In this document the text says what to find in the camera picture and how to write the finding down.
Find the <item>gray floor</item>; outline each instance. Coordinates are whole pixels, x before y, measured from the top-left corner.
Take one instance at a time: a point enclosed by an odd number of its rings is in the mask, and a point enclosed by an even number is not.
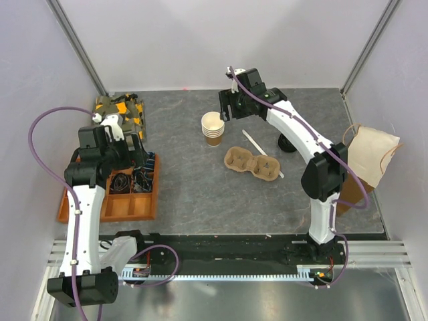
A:
[[[95,320],[97,306],[85,307]],[[103,307],[103,321],[406,321],[410,320],[394,270],[347,270],[329,290],[294,282],[171,282],[145,289],[120,287]],[[55,302],[51,321],[81,320]]]
[[[338,89],[284,90],[294,108],[320,133],[340,142],[349,126]],[[219,110],[217,90],[142,92],[147,136],[144,144],[160,156],[157,218],[154,221],[102,223],[100,234],[123,229],[143,233],[305,233],[310,224],[309,198],[300,178],[305,164],[298,153],[277,146],[279,132],[257,116],[226,123],[218,147],[205,143],[201,132],[204,113]],[[276,157],[285,178],[265,182],[251,173],[237,173],[223,163],[232,146],[258,154],[244,137],[245,129]],[[337,230],[347,233],[382,232],[374,202],[363,211],[350,210],[337,219]],[[66,226],[58,230],[65,237]]]

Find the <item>black cable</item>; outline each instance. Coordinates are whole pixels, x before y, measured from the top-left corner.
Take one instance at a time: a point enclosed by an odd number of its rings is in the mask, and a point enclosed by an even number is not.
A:
[[[111,194],[127,194],[130,192],[131,180],[127,174],[118,173],[110,183]]]
[[[100,240],[100,247],[101,247],[102,249],[106,249],[106,250],[109,250],[109,249],[110,249],[109,247],[105,247],[104,245],[102,245],[102,242],[106,242],[109,246],[112,246],[112,245],[113,245],[113,243],[112,243],[111,241],[108,241],[108,240],[106,240],[106,239],[101,239],[101,240]]]
[[[118,102],[119,100],[122,100],[122,99],[125,99],[126,98],[126,95],[121,95],[121,96],[119,96],[119,97],[117,97],[117,98],[115,98],[115,99],[111,99],[111,103],[112,104],[114,104],[114,103],[116,103],[116,102]]]
[[[132,173],[132,180],[134,181],[135,193],[149,193],[152,191],[153,180],[147,176],[147,173],[141,170]]]

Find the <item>orange tray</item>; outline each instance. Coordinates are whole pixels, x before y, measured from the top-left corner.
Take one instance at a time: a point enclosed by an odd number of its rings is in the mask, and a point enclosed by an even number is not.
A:
[[[159,156],[154,156],[154,172],[149,174],[153,178],[151,193],[133,193],[131,183],[130,192],[127,194],[110,194],[110,182],[117,173],[132,174],[132,169],[123,171],[113,171],[107,179],[106,196],[101,206],[101,222],[121,222],[121,221],[146,221],[156,218],[156,204],[158,199],[159,184]],[[60,210],[57,220],[61,223],[68,223],[68,197],[67,190],[64,190]]]

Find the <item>cardboard cup holder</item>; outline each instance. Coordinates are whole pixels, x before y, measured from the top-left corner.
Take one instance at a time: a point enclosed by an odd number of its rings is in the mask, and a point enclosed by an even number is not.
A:
[[[228,169],[237,172],[250,171],[259,179],[273,181],[280,174],[280,163],[270,156],[253,156],[253,154],[241,147],[230,148],[225,156],[225,165]]]

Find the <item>gray stone surface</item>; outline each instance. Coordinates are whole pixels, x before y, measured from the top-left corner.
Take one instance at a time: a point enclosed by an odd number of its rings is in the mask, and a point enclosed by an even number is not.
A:
[[[294,108],[322,135],[340,142],[349,126],[338,89],[284,90]],[[298,153],[277,146],[279,132],[257,116],[225,125],[223,142],[206,144],[201,132],[204,113],[219,110],[217,90],[142,92],[147,136],[144,144],[160,156],[157,218],[154,221],[102,223],[100,234],[123,229],[174,234],[194,233],[305,233],[310,225],[309,198],[300,178],[306,165]],[[272,182],[251,173],[237,173],[223,164],[232,146],[258,154],[244,137],[245,129],[265,152],[276,157],[285,178]],[[348,233],[382,232],[379,212],[351,209],[337,219]],[[64,237],[66,226],[59,236]]]

